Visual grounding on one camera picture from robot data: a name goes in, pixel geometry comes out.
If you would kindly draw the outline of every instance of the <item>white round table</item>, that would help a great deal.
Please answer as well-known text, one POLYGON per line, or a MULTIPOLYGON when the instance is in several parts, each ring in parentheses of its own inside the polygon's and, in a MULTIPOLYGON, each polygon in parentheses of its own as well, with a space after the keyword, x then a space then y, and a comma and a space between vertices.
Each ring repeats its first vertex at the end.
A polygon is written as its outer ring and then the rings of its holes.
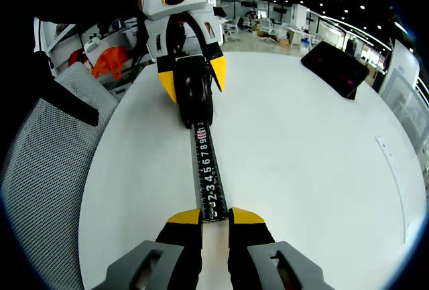
MULTIPOLYGON (((324 271, 335 289, 379 289, 412 246, 426 213, 420 166, 402 126, 366 83, 339 96, 291 56, 227 53, 227 83, 213 84, 211 127, 228 207, 259 214, 324 271), (400 197, 377 144, 383 137, 408 197, 400 197)), ((146 67, 117 107, 90 167, 79 224, 82 279, 107 267, 167 219, 196 207, 190 132, 146 67)), ((228 222, 204 224, 198 289, 232 289, 228 222)))

